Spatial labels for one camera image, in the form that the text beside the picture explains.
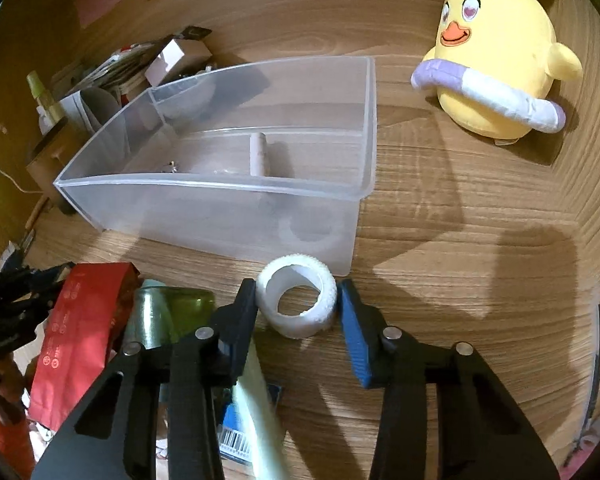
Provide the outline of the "person's hand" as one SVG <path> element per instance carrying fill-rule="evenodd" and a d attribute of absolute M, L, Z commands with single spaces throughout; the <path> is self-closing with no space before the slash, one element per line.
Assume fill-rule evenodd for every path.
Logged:
<path fill-rule="evenodd" d="M 3 424 L 0 419 L 0 456 L 19 479 L 30 479 L 35 466 L 29 422 L 21 402 L 25 388 L 26 380 L 9 353 L 0 359 L 0 399 L 16 409 L 19 420 Z"/>

